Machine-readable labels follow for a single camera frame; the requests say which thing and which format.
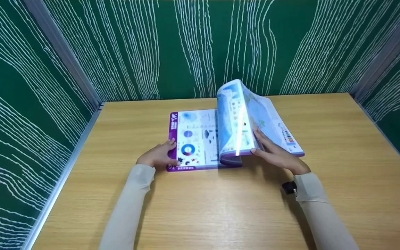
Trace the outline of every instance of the wooden table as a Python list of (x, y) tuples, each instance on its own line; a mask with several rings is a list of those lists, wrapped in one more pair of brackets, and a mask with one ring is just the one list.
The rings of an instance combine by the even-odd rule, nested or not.
[[(270, 97), (360, 249), (400, 249), (400, 157), (346, 94)], [(34, 249), (96, 249), (137, 157), (165, 141), (171, 111), (215, 99), (106, 103)], [(237, 169), (158, 172), (139, 250), (314, 249), (284, 171), (254, 158)]]

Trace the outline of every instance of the left hand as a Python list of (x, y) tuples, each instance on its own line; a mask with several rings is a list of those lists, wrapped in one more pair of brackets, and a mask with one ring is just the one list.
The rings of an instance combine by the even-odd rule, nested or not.
[(168, 152), (177, 146), (175, 139), (166, 141), (163, 144), (157, 144), (157, 146), (151, 148), (148, 152), (145, 152), (137, 160), (137, 164), (144, 164), (151, 167), (165, 166), (168, 164), (174, 166), (180, 166), (180, 162), (176, 159), (171, 159), (168, 156)]

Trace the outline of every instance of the beige long sleeve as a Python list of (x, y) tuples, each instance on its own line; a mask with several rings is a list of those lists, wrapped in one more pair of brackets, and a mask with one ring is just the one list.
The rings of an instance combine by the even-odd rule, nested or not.
[(329, 203), (324, 187), (313, 173), (296, 175), (296, 201), (305, 213), (318, 250), (358, 250), (351, 234)]
[(127, 177), (118, 201), (101, 237), (100, 250), (132, 250), (146, 193), (155, 169), (135, 165)]
[[(155, 169), (135, 165), (112, 211), (101, 238), (100, 250), (132, 250), (146, 193)], [(318, 250), (359, 249), (329, 204), (324, 188), (313, 173), (295, 176), (296, 200), (305, 213)]]

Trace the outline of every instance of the children's picture book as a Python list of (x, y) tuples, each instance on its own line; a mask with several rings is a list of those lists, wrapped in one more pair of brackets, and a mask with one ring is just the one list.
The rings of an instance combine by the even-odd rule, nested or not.
[(242, 166), (241, 156), (251, 155), (252, 148), (263, 150), (254, 136), (255, 126), (293, 155), (305, 155), (271, 100), (254, 94), (236, 79), (217, 91), (217, 109), (169, 115), (168, 138), (175, 138), (177, 147), (168, 155), (181, 165), (168, 165), (167, 171)]

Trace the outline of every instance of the book page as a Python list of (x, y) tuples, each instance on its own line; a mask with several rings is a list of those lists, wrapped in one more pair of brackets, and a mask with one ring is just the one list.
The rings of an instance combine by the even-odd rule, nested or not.
[(221, 166), (216, 112), (216, 109), (205, 109), (171, 113), (169, 139), (175, 138), (177, 147), (168, 155), (181, 165), (168, 166), (168, 171), (215, 169)]
[(288, 152), (298, 157), (303, 156), (302, 148), (285, 126), (271, 100), (254, 94), (243, 84), (242, 88), (251, 126), (257, 125), (271, 141)]
[(217, 113), (219, 155), (250, 155), (255, 145), (240, 80), (230, 81), (217, 91)]

